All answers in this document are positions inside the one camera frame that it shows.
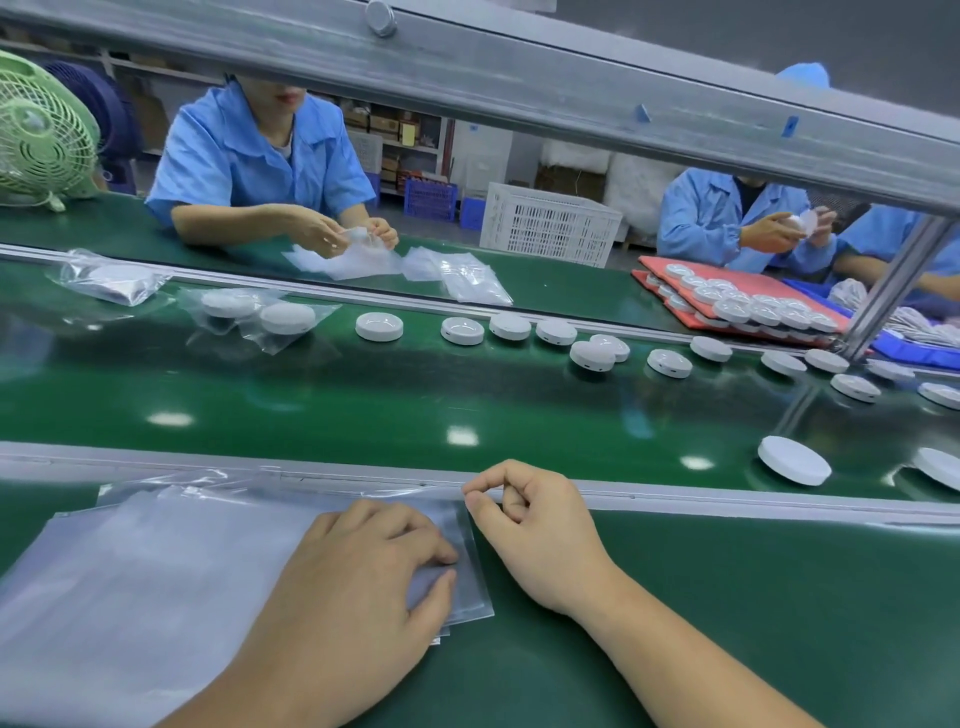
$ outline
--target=blue shirt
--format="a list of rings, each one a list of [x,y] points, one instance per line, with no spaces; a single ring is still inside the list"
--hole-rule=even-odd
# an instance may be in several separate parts
[[[809,209],[803,190],[768,182],[744,215],[731,175],[688,169],[663,193],[657,254],[747,273],[762,273],[769,265],[813,273],[833,261],[833,235],[823,248],[802,240],[790,253],[779,255],[740,247],[743,226],[774,212],[799,215]]]
[[[178,204],[287,203],[337,216],[374,198],[343,113],[307,94],[297,111],[290,161],[256,128],[240,84],[187,104],[167,134],[147,207],[164,227]]]
[[[840,233],[840,252],[853,249],[861,255],[889,263],[920,218],[920,212],[874,205]],[[926,271],[936,276],[960,274],[960,231],[953,234],[945,248],[927,266]],[[907,295],[903,305],[912,306],[926,316],[937,319],[960,316],[960,303],[916,289]]]

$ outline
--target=electric fan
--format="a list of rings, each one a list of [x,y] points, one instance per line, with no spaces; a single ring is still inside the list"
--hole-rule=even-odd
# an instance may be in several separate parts
[[[93,197],[100,130],[86,106],[35,63],[0,51],[0,204]]]

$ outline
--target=blue cap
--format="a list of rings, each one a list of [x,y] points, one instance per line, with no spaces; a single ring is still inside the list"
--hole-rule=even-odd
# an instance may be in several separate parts
[[[794,63],[784,68],[777,77],[815,88],[830,88],[830,75],[820,63]]]

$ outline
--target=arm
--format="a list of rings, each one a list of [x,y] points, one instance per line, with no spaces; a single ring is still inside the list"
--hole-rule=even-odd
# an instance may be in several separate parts
[[[696,191],[686,174],[672,181],[660,205],[657,255],[724,266],[740,254],[740,226],[697,225]]]
[[[502,511],[485,495],[499,486]],[[660,728],[821,726],[618,569],[562,475],[508,461],[464,492],[524,591],[587,630]]]

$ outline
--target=left hand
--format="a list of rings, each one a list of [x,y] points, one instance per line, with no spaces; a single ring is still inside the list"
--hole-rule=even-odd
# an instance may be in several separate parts
[[[830,242],[830,236],[833,233],[833,221],[837,219],[837,213],[827,207],[817,207],[815,211],[817,213],[817,229],[807,240],[814,248],[823,248]]]
[[[396,244],[400,242],[399,235],[390,227],[390,223],[382,217],[372,217],[367,222],[367,230],[376,235],[387,246],[387,250],[393,250]]]

